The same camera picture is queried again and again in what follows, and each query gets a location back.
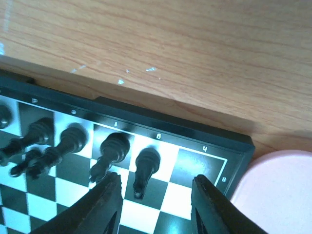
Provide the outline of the black knight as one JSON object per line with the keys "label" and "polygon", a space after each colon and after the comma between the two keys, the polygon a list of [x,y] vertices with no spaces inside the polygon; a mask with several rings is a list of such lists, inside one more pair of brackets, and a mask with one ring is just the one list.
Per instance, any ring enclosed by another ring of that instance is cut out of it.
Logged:
{"label": "black knight", "polygon": [[153,148],[148,147],[140,151],[136,158],[135,181],[133,183],[134,198],[142,200],[149,179],[155,174],[160,167],[160,154]]}

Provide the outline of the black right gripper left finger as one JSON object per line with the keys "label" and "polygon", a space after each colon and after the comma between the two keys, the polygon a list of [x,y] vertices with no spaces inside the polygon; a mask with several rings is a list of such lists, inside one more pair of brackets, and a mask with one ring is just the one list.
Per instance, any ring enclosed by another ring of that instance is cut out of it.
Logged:
{"label": "black right gripper left finger", "polygon": [[117,234],[123,198],[121,176],[113,172],[70,208],[33,234]]}

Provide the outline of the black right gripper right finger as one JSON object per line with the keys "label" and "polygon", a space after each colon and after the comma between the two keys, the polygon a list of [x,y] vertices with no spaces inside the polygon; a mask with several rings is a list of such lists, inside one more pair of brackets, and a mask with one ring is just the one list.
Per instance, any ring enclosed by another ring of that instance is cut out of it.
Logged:
{"label": "black right gripper right finger", "polygon": [[194,234],[264,234],[204,175],[192,181],[191,223]]}

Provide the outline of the black pawn on board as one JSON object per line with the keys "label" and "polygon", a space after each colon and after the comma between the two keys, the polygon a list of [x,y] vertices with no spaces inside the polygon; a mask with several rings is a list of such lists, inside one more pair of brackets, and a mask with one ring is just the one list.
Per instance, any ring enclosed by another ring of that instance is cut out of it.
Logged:
{"label": "black pawn on board", "polygon": [[21,163],[17,164],[10,170],[11,177],[19,177],[21,174],[25,173],[29,162],[35,158],[38,158],[42,155],[41,151],[38,149],[32,149],[25,154],[25,159]]}

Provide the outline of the black king chess piece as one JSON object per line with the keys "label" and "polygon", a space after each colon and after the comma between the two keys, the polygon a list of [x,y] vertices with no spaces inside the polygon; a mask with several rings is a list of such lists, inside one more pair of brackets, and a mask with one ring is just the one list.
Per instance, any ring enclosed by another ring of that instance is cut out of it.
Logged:
{"label": "black king chess piece", "polygon": [[26,169],[26,175],[32,179],[38,179],[41,175],[47,175],[50,169],[63,160],[69,153],[80,152],[87,142],[84,130],[77,127],[69,127],[62,131],[60,142],[56,147],[45,149],[43,156],[32,159]]}

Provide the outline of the pink plastic tray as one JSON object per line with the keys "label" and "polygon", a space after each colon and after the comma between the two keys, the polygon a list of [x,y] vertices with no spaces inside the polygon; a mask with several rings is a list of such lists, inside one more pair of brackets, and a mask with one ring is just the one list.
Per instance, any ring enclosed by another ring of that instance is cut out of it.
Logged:
{"label": "pink plastic tray", "polygon": [[311,152],[283,150],[256,159],[231,202],[269,234],[310,234]]}

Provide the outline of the black white chessboard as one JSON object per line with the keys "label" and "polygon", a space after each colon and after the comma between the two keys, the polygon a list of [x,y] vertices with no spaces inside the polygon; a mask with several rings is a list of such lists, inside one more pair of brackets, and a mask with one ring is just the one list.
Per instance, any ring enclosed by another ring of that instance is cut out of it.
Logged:
{"label": "black white chessboard", "polygon": [[[34,144],[25,153],[0,166],[0,231],[28,234],[74,205],[93,189],[90,169],[101,156],[100,145],[112,133],[124,133],[130,150],[122,162],[107,172],[121,176],[123,207],[121,234],[190,234],[191,192],[195,176],[205,175],[226,198],[231,198],[254,153],[252,139],[243,134],[172,117],[123,102],[98,97],[94,100],[45,88],[34,79],[1,71],[0,104],[12,114],[10,125],[0,129],[0,148],[26,135],[31,123],[49,117],[54,121],[54,140]],[[87,142],[69,153],[47,175],[32,179],[26,172],[11,177],[10,170],[26,152],[43,153],[56,147],[62,131],[77,127]],[[136,158],[153,147],[160,154],[159,170],[149,179],[142,200],[134,198]]]}

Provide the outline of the black queen chess piece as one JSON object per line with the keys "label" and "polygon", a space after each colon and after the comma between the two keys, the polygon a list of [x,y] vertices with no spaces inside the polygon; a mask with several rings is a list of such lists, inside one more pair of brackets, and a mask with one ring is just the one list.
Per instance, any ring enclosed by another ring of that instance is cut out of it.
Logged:
{"label": "black queen chess piece", "polygon": [[6,166],[11,157],[25,153],[25,149],[31,145],[49,145],[53,140],[54,121],[43,117],[29,125],[24,137],[13,138],[7,146],[0,149],[0,165]]}

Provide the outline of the black bishop chess piece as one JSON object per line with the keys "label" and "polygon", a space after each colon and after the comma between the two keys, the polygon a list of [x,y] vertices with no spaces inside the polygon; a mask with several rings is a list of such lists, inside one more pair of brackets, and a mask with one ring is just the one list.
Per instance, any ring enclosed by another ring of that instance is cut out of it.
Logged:
{"label": "black bishop chess piece", "polygon": [[90,169],[90,182],[98,183],[111,168],[112,164],[122,162],[130,150],[130,142],[124,133],[112,133],[100,145],[101,156]]}
{"label": "black bishop chess piece", "polygon": [[0,105],[0,128],[4,129],[10,125],[12,121],[12,114],[10,109],[6,106],[1,104]]}

